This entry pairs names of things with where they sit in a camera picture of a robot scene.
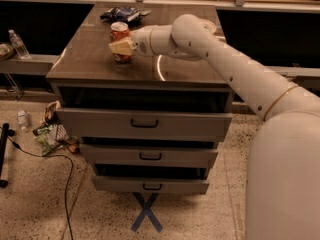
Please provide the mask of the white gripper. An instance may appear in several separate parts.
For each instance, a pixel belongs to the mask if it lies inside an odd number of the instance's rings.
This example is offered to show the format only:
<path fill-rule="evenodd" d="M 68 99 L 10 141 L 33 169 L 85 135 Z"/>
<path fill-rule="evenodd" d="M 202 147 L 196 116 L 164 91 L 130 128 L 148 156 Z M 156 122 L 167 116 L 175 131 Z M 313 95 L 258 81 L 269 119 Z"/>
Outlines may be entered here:
<path fill-rule="evenodd" d="M 131 32 L 131 37 L 125 37 L 121 40 L 111 42 L 109 48 L 112 53 L 119 55 L 132 55 L 133 48 L 141 56 L 154 56 L 152 50 L 151 34 L 154 25 L 145 26 Z"/>

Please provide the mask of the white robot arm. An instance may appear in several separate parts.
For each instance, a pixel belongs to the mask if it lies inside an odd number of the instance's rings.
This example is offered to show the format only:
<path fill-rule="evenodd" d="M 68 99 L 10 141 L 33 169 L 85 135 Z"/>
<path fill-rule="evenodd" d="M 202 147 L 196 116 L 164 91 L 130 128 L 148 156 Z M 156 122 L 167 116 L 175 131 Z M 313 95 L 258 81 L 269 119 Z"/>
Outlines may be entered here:
<path fill-rule="evenodd" d="M 198 57 L 263 124 L 248 155 L 246 240 L 320 240 L 320 98 L 256 62 L 191 14 L 113 41 L 121 55 Z"/>

